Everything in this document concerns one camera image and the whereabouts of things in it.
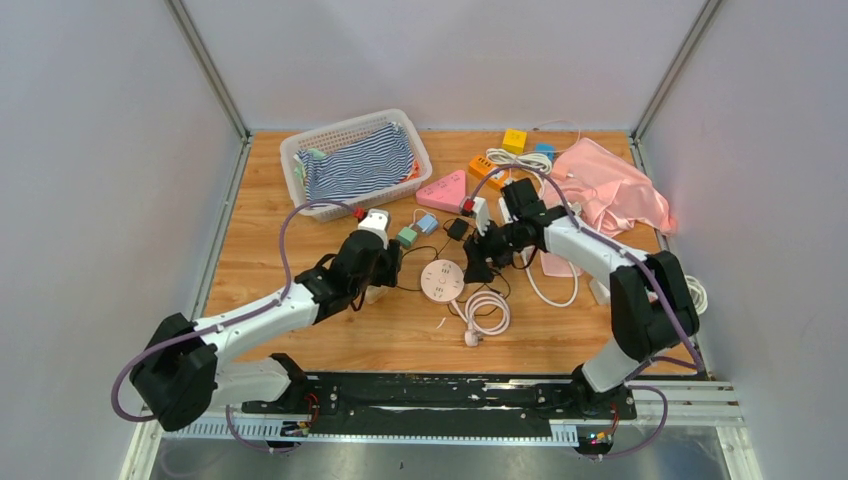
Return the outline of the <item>green plug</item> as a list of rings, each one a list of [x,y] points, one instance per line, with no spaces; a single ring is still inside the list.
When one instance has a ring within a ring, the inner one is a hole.
[[[400,243],[400,245],[404,249],[411,249],[418,239],[418,232],[413,227],[403,227],[401,228],[395,236],[395,239]]]

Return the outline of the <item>white round socket base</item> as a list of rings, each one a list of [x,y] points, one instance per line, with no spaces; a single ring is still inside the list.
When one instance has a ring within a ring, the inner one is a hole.
[[[464,272],[453,261],[434,260],[426,265],[421,272],[421,292],[434,303],[452,303],[460,297],[464,288]]]

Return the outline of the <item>blue plug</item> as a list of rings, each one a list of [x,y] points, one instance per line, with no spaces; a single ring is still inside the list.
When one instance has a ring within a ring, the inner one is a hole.
[[[419,230],[419,232],[423,235],[432,234],[438,227],[440,223],[438,219],[430,213],[425,214],[422,218],[418,219],[415,223],[415,227]]]

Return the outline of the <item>beige wooden cube socket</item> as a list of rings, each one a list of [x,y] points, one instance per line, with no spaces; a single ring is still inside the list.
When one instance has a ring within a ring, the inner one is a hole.
[[[373,305],[382,299],[390,290],[391,287],[388,286],[368,286],[365,291],[365,302]]]

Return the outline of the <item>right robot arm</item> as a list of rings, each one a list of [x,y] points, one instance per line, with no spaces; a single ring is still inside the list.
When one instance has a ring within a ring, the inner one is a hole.
[[[501,198],[509,217],[503,224],[490,218],[482,197],[459,205],[477,226],[463,245],[466,282],[489,282],[493,269],[531,248],[573,263],[609,291],[612,338],[574,372],[579,383],[570,393],[577,413],[601,414],[611,403],[611,390],[678,344],[687,348],[695,369],[703,368],[691,340],[700,329],[699,315],[673,253],[647,253],[601,234],[566,204],[547,206],[529,179],[504,186]]]

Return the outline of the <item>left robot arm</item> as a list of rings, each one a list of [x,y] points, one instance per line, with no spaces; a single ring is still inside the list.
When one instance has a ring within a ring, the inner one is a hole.
[[[334,255],[296,275],[280,291],[213,317],[163,319],[129,381],[166,431],[180,430],[209,409],[271,402],[283,413],[306,400],[305,375],[286,354],[242,362],[240,356],[266,341],[317,324],[350,307],[361,307],[370,287],[393,287],[401,245],[368,230],[352,232]]]

